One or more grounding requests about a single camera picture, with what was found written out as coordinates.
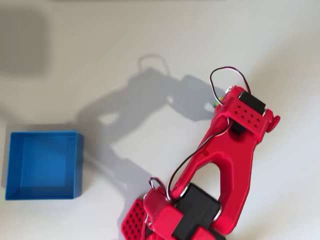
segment robotic arm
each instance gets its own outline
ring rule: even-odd
[[[251,95],[244,76],[243,79],[247,91],[233,86],[218,100],[201,144],[173,173],[167,188],[153,177],[160,187],[155,188],[151,181],[152,188],[143,202],[136,200],[134,204],[138,203],[142,209],[140,219],[144,219],[144,223],[137,226],[140,230],[131,230],[133,235],[126,235],[128,224],[133,224],[130,215],[136,211],[131,208],[122,223],[122,233],[127,240],[225,240],[224,235],[234,229],[249,193],[254,149],[280,120]],[[187,161],[171,190],[176,172]],[[218,200],[190,183],[195,172],[207,163],[216,164],[220,170]]]

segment white table surface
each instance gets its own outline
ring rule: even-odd
[[[167,182],[204,135],[209,74],[225,65],[281,116],[255,149],[228,239],[318,239],[319,10],[318,0],[1,0],[0,196],[9,131],[77,129],[85,160],[77,199],[0,197],[0,239],[122,239],[148,177]],[[193,180],[219,195],[216,167]]]

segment wire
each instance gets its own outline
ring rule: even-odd
[[[173,172],[173,174],[172,174],[171,177],[170,177],[169,183],[168,183],[168,185],[167,185],[167,187],[166,187],[166,198],[167,198],[169,201],[172,200],[171,194],[170,194],[170,188],[171,188],[172,181],[174,180],[174,177],[175,177],[175,175],[177,174],[177,172],[178,172],[178,171],[182,168],[182,166],[183,166],[194,154],[196,154],[196,153],[198,152],[198,150],[199,150],[202,146],[204,146],[211,138],[213,138],[213,137],[215,137],[215,136],[217,136],[217,135],[219,135],[219,134],[224,133],[224,132],[229,128],[229,123],[230,123],[230,121],[229,121],[229,118],[226,118],[226,119],[227,119],[227,125],[226,125],[226,127],[225,127],[224,129],[222,129],[222,130],[220,130],[220,131],[218,131],[218,132],[215,132],[215,133],[211,134],[210,136],[208,136],[208,137],[197,147],[197,149],[196,149],[192,154],[190,154],[185,160],[182,161],[182,163],[181,163],[181,164],[177,167],[177,169]]]
[[[160,179],[157,178],[156,176],[151,176],[149,179],[149,184],[150,184],[151,188],[153,188],[153,189],[156,189],[156,187],[153,184],[153,181],[156,181],[159,184],[159,186],[162,188],[163,194],[166,194],[166,187],[162,183],[162,181],[160,181]]]
[[[219,99],[217,93],[216,93],[216,90],[215,90],[215,87],[214,87],[214,83],[212,81],[212,75],[219,71],[219,70],[222,70],[222,69],[229,69],[229,70],[232,70],[234,72],[236,72],[237,74],[239,74],[241,77],[242,77],[242,80],[244,81],[244,84],[245,84],[245,88],[246,88],[246,91],[251,94],[251,91],[250,91],[250,87],[249,87],[249,84],[245,78],[245,76],[238,70],[236,69],[235,67],[233,66],[223,66],[223,67],[219,67],[219,68],[216,68],[215,70],[212,71],[212,73],[210,74],[210,83],[211,83],[211,87],[212,87],[212,91],[213,91],[213,95],[214,95],[214,98],[215,100],[221,105],[223,106],[224,104],[222,103],[222,101]]]

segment blue box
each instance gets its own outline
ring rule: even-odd
[[[4,198],[78,197],[82,158],[83,136],[75,131],[11,132]]]

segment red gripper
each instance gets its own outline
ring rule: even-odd
[[[121,223],[121,232],[125,240],[140,240],[146,212],[143,202],[137,198]]]

